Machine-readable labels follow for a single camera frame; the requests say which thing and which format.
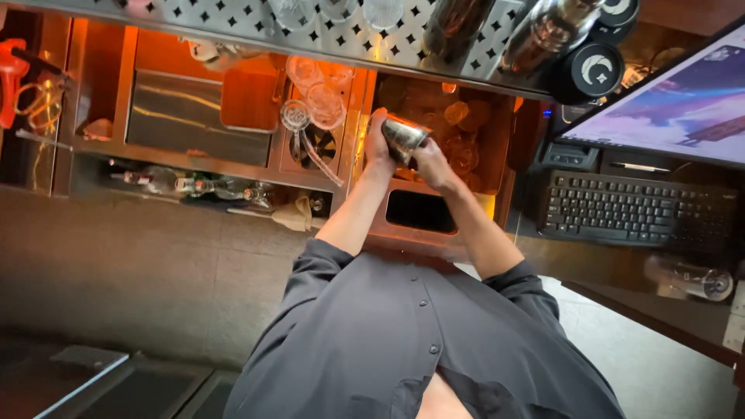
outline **bartender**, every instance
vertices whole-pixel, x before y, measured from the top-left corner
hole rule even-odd
[[[225,418],[623,418],[556,300],[437,145],[414,158],[456,221],[466,274],[360,253],[396,164],[372,115],[367,166],[295,260]]]

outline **dark gray shirt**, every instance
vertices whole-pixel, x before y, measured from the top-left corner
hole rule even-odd
[[[318,239],[224,417],[414,418],[436,368],[474,418],[623,417],[527,263],[480,282]]]

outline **computer monitor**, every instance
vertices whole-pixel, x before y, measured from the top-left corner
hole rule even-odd
[[[745,16],[555,140],[745,167]]]

